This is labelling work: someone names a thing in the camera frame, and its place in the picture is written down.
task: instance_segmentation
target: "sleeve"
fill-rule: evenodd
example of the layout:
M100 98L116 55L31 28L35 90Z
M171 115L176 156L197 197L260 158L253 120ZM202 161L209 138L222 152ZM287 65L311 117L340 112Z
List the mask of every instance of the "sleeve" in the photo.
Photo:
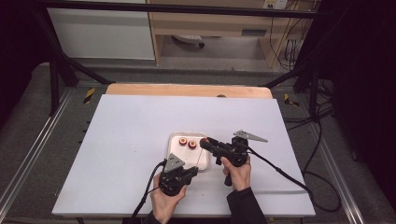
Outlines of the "sleeve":
M155 218L151 211L143 221L143 224L161 224L161 222L159 222L157 218Z
M251 188L234 190L227 196L232 224L267 224Z

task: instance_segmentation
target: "white cabinet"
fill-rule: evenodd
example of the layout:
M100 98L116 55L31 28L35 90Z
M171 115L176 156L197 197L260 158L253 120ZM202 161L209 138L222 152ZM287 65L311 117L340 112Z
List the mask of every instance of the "white cabinet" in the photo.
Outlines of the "white cabinet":
M146 4L144 0L101 1ZM49 8L49 15L70 57L154 60L147 12Z

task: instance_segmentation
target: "metal bracket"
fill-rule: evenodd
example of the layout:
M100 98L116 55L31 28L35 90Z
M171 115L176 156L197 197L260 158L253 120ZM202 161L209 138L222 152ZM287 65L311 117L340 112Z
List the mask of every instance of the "metal bracket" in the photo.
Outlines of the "metal bracket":
M242 130L233 133L233 135L241 137L241 138L245 138L247 140L259 141L259 142L265 142L265 143L268 142L267 139L261 138L259 136L254 135L254 134L251 134L251 133L244 132Z
M173 170L176 170L178 167L183 166L184 164L185 162L183 160L179 159L177 156L175 156L175 154L171 153L169 154L168 161L163 168L163 172L171 172Z

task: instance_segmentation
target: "gray floor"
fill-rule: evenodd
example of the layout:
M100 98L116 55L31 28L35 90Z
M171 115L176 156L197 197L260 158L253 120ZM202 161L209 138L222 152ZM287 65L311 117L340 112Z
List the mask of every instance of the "gray floor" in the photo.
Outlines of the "gray floor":
M118 82L236 84L247 86L266 83L280 74L279 68L268 69L265 67L264 58L258 50L257 40L224 37L205 38L203 49L178 43L168 37L165 39L163 63L160 66L150 63L140 66L127 65L119 66L119 68L102 67L92 70L101 76ZM52 215L51 209L56 201L55 194L57 190L62 188L78 152L79 141L83 140L83 130L89 128L87 121L91 120L100 95L106 91L106 86L93 84L89 78L83 75L80 77L85 82L73 89L64 113L43 147L14 203L9 208L4 223L76 223L73 219ZM304 111L300 106L284 104L285 92L290 95L292 101L298 101L298 98L287 88L292 82L293 79L282 84L284 88L273 90L284 118L304 116ZM96 87L95 94L92 101L84 105L82 101L91 85ZM323 102L325 99L319 97L319 101ZM48 119L49 111L49 71L48 68L42 66L35 70L33 80L26 93L14 108L6 125L0 130L0 192L7 189L8 183L18 171L24 157ZM347 140L343 136L337 119L327 117L322 121L322 127L326 142L342 171L365 222L396 223L394 211L376 185L365 164L352 160ZM289 135L297 161L303 167L315 147L316 139L307 125L289 131ZM319 153L313 159L308 170L330 179ZM317 203L326 207L335 205L334 194L328 186L310 176L306 178L306 183L314 191ZM349 223L343 209L336 213L327 213L319 209L316 209L316 212L315 217L307 217L304 222ZM221 221L224 220L215 220L213 223L220 223ZM105 223L110 222L120 223L119 220L112 219L105 221ZM181 220L174 220L173 222L183 223ZM276 218L275 223L299 223L299 220L296 218Z

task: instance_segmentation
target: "black trigger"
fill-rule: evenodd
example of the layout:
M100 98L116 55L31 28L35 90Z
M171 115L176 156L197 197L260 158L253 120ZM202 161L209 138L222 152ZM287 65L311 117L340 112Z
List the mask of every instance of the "black trigger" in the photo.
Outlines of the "black trigger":
M220 157L218 157L218 158L216 159L216 164L217 164L217 165L221 165Z

